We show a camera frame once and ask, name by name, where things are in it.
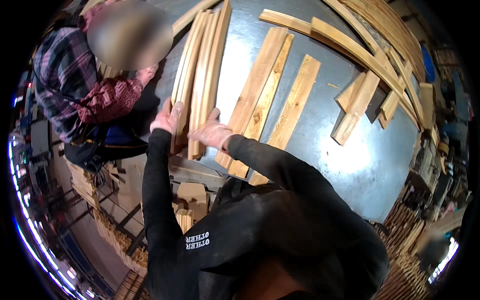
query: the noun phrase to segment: metal table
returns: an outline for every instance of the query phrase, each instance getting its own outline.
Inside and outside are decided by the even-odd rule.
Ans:
[[[150,2],[158,2],[157,6],[174,22],[198,0]],[[216,103],[216,107],[221,111],[220,122],[224,124],[230,119],[268,29],[275,26],[258,20],[263,9],[286,13],[305,21],[310,21],[315,16],[363,45],[352,29],[319,0],[231,0],[231,6],[233,12]],[[330,135],[344,113],[334,98],[359,75],[361,67],[316,40],[296,32],[290,33],[293,33],[295,38],[260,142],[268,141],[303,57],[305,54],[311,55],[322,65],[285,150],[321,171],[345,202],[363,218],[382,222],[393,207],[407,177],[417,128],[399,108],[388,128],[382,130],[375,117],[386,93],[377,89],[366,116],[361,119],[346,145],[339,146]],[[184,35],[176,44],[174,42],[171,52],[160,63],[160,71],[139,101],[140,110],[147,109],[148,104],[152,103],[161,105],[171,95],[186,38],[187,35]],[[328,83],[338,86],[339,89],[327,85]],[[140,121],[147,131],[154,113],[153,110],[149,118],[143,117]],[[147,140],[148,134],[143,135],[143,138]],[[208,148],[199,163],[226,173],[227,170],[215,162],[215,155],[216,149]]]

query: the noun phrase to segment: pink glove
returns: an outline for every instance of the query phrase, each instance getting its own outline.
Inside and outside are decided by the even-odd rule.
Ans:
[[[150,68],[138,70],[136,74],[136,78],[140,80],[144,88],[146,87],[147,83],[152,80],[155,76],[156,71],[158,70],[158,64],[151,66]]]
[[[171,102],[172,101],[170,98],[165,100],[162,110],[157,114],[155,120],[150,124],[150,132],[153,132],[153,129],[155,128],[166,130],[171,134],[175,132],[177,129],[179,116],[183,109],[183,103],[180,101],[175,103],[172,108],[172,112],[170,112]]]
[[[202,128],[188,133],[188,138],[200,141],[205,146],[215,147],[220,151],[227,150],[230,137],[234,135],[226,125],[217,120],[220,110],[214,108]]]

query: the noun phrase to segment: plaid shirt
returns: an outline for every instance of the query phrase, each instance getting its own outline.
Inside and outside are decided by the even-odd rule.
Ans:
[[[48,33],[33,57],[33,68],[43,84],[73,97],[92,112],[48,91],[34,78],[36,101],[66,143],[82,136],[86,124],[108,122],[127,115],[144,88],[137,78],[107,78],[97,81],[95,56],[86,30],[91,19],[105,4],[97,4],[84,15],[85,27],[62,27]]]

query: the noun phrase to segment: worker in black shirt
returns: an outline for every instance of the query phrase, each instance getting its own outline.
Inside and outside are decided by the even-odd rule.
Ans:
[[[314,167],[233,133],[216,108],[189,135],[274,183],[222,192],[182,234],[168,177],[181,103],[151,124],[143,180],[148,289],[153,299],[371,299],[389,270],[385,246]]]

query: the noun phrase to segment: glove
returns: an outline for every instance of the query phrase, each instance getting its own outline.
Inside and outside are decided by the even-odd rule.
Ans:
[[[177,122],[179,116],[183,110],[183,103],[177,102],[170,112],[170,103],[171,99],[168,98],[163,104],[162,110],[157,114],[155,120],[150,124],[150,132],[153,132],[153,129],[159,128],[169,133],[173,134],[177,129]]]
[[[152,80],[155,76],[156,71],[158,70],[158,64],[151,66],[150,68],[138,70],[136,74],[136,78],[140,80],[143,87],[145,88],[147,83]]]
[[[215,147],[220,151],[227,150],[228,141],[234,135],[232,130],[225,124],[220,124],[217,120],[220,110],[214,108],[208,116],[207,122],[202,128],[188,133],[188,138],[194,141],[200,141],[205,146]]]

